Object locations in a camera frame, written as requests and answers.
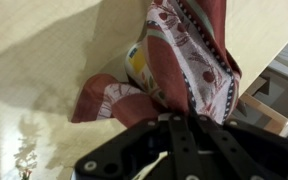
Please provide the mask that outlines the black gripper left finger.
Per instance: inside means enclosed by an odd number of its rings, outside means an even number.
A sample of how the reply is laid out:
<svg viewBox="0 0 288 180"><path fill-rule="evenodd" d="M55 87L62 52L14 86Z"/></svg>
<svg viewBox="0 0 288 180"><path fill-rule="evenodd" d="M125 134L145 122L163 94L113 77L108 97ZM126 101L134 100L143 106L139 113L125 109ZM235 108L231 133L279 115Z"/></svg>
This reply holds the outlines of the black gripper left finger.
<svg viewBox="0 0 288 180"><path fill-rule="evenodd" d="M186 119L180 115L171 115L169 130L177 180L202 180L204 175L200 158Z"/></svg>

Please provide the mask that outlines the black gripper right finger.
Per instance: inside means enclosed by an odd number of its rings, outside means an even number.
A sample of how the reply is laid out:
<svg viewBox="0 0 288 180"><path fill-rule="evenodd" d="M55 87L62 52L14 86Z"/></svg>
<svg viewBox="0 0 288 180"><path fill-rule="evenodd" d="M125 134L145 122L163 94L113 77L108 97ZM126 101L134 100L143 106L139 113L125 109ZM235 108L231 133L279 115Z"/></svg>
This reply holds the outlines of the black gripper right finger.
<svg viewBox="0 0 288 180"><path fill-rule="evenodd" d="M204 115L198 115L196 122L202 131L210 136L211 141L218 147L240 180L267 178L267 175L228 131L221 130L214 121Z"/></svg>

